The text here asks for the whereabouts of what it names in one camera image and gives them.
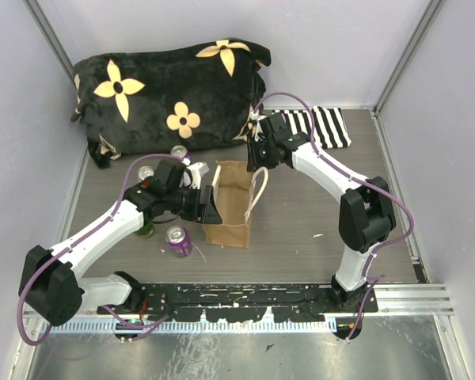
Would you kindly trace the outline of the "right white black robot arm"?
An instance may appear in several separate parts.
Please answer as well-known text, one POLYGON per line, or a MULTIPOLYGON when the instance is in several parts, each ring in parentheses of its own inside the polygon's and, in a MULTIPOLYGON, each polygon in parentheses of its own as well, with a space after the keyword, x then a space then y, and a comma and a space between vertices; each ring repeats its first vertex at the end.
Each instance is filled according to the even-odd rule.
POLYGON ((285 164, 307 175, 339 204, 338 231, 344 253, 329 291, 336 309, 348 312, 367 289, 366 271, 371 250, 384 242, 396 227, 389 186, 382 177, 367 178, 336 159, 316 152, 310 137, 293 134, 280 113, 260 116, 248 137, 247 170, 274 169, 285 164))

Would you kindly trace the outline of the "brown canvas tote bag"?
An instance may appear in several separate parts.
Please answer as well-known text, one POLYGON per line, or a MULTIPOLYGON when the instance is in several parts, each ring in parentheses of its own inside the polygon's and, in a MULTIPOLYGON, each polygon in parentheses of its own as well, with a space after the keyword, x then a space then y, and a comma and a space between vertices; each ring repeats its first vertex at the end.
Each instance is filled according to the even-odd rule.
POLYGON ((268 169, 247 170, 245 161, 217 161, 211 185, 222 223, 203 226, 206 242, 247 249, 252 213, 268 184, 268 169))

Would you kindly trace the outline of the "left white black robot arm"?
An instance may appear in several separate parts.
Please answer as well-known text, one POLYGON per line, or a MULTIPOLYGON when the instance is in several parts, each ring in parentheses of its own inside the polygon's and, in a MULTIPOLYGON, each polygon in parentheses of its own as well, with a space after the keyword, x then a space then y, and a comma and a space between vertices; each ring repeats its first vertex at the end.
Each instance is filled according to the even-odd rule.
POLYGON ((68 322, 83 310, 117 306, 126 314, 140 310, 143 286, 125 272, 87 278, 93 263, 130 234, 169 212, 188 222, 219 224, 214 189, 201 185, 205 162, 186 165, 162 159, 154 174, 121 191, 100 218, 65 241, 26 255, 18 309, 30 306, 53 326, 68 322))

